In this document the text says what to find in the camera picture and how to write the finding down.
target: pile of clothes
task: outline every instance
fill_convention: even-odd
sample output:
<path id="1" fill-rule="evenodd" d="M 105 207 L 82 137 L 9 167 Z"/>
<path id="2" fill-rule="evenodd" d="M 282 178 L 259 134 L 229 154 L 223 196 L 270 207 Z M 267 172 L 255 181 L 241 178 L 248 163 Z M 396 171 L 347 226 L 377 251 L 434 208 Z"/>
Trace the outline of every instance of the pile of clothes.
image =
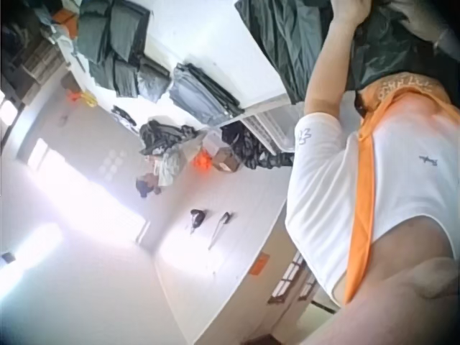
<path id="1" fill-rule="evenodd" d="M 223 126 L 221 129 L 222 140 L 231 146 L 234 154 L 249 169 L 293 166 L 293 153 L 272 155 L 240 121 Z"/>
<path id="2" fill-rule="evenodd" d="M 149 156 L 162 155 L 175 145 L 196 138 L 198 132 L 190 126 L 178 128 L 150 120 L 141 126 L 139 135 L 145 146 L 140 153 Z"/>
<path id="3" fill-rule="evenodd" d="M 202 124 L 218 126 L 243 114 L 239 102 L 200 68 L 179 63 L 173 75 L 170 98 Z"/>
<path id="4" fill-rule="evenodd" d="M 375 0 L 351 49 L 347 90 L 402 71 L 439 80 L 460 104 L 459 64 L 401 25 L 405 15 Z M 265 57 L 280 74 L 293 104 L 303 101 L 313 66 L 333 18 L 330 0 L 238 0 L 235 7 Z"/>
<path id="5" fill-rule="evenodd" d="M 144 56 L 150 12 L 132 2 L 90 0 L 80 7 L 78 51 L 96 83 L 118 97 L 139 94 L 156 103 L 170 85 L 169 71 Z"/>

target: folded clothing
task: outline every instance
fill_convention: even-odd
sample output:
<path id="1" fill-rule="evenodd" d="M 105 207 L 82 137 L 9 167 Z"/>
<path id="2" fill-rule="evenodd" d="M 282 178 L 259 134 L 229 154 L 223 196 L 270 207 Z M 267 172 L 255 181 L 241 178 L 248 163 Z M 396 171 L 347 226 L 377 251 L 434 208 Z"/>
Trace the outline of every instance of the folded clothing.
<path id="1" fill-rule="evenodd" d="M 110 43 L 126 62 L 144 52 L 150 13 L 129 1 L 117 1 L 111 10 Z"/>
<path id="2" fill-rule="evenodd" d="M 114 52 L 110 51 L 106 59 L 99 65 L 89 61 L 89 73 L 94 78 L 96 84 L 109 90 L 115 90 L 114 58 Z"/>
<path id="3" fill-rule="evenodd" d="M 166 68 L 146 57 L 141 58 L 137 85 L 142 97 L 157 103 L 170 82 L 170 72 Z"/>
<path id="4" fill-rule="evenodd" d="M 136 98 L 139 94 L 137 88 L 137 67 L 115 59 L 115 91 L 117 97 Z"/>
<path id="5" fill-rule="evenodd" d="M 96 14 L 85 14 L 78 19 L 78 51 L 92 63 L 106 58 L 109 39 L 109 19 Z"/>
<path id="6" fill-rule="evenodd" d="M 179 63 L 173 80 L 170 98 L 202 124 L 218 126 L 243 113 L 230 93 L 190 63 Z"/>

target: hand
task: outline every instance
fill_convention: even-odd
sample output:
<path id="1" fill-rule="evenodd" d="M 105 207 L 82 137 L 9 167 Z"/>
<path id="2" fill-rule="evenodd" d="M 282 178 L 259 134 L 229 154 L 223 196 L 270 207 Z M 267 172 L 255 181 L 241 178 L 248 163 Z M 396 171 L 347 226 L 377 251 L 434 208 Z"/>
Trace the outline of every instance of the hand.
<path id="1" fill-rule="evenodd" d="M 331 0 L 333 22 L 356 29 L 371 12 L 372 0 Z"/>
<path id="2" fill-rule="evenodd" d="M 407 19 L 401 24 L 422 40 L 436 43 L 447 29 L 436 9 L 430 8 L 426 0 L 393 0 L 388 6 L 402 12 Z"/>

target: shirt logo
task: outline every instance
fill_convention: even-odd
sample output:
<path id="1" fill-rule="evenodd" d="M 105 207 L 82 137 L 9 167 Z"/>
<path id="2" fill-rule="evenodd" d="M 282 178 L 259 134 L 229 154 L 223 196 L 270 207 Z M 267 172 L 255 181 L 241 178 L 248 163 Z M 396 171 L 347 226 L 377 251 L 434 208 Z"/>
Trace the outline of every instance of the shirt logo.
<path id="1" fill-rule="evenodd" d="M 434 167 L 438 166 L 438 160 L 432 160 L 430 157 L 418 156 L 424 163 L 431 163 Z"/>
<path id="2" fill-rule="evenodd" d="M 307 142 L 307 139 L 311 138 L 311 133 L 309 128 L 301 129 L 299 135 L 299 145 L 304 145 Z"/>

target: orange object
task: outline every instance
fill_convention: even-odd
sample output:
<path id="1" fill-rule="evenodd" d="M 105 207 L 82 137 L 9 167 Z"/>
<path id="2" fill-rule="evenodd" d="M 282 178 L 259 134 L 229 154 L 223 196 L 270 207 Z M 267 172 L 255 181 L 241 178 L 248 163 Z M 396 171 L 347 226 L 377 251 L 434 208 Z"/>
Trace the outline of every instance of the orange object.
<path id="1" fill-rule="evenodd" d="M 203 172 L 207 172 L 212 167 L 212 158 L 205 149 L 201 149 L 200 152 L 193 158 L 192 165 Z"/>
<path id="2" fill-rule="evenodd" d="M 256 262 L 252 265 L 251 269 L 249 270 L 249 274 L 255 276 L 260 275 L 260 273 L 262 273 L 262 271 L 264 270 L 265 265 L 267 265 L 269 258 L 270 255 L 264 252 L 260 252 L 259 256 L 256 259 Z"/>
<path id="3" fill-rule="evenodd" d="M 78 16 L 71 12 L 68 11 L 67 9 L 61 9 L 58 11 L 54 16 L 52 16 L 53 20 L 62 26 L 64 26 L 68 33 L 69 33 L 69 38 L 73 40 L 74 38 L 77 37 L 78 34 L 78 28 L 77 28 L 77 19 Z"/>
<path id="4" fill-rule="evenodd" d="M 460 125 L 460 111 L 451 104 L 443 86 L 434 79 L 412 73 L 383 78 L 362 91 L 367 115 L 359 130 L 358 180 L 351 245 L 346 271 L 344 302 L 356 294 L 366 273 L 372 246 L 375 204 L 374 142 L 372 132 L 385 120 L 388 108 L 407 93 L 424 95 L 435 101 L 448 118 Z"/>

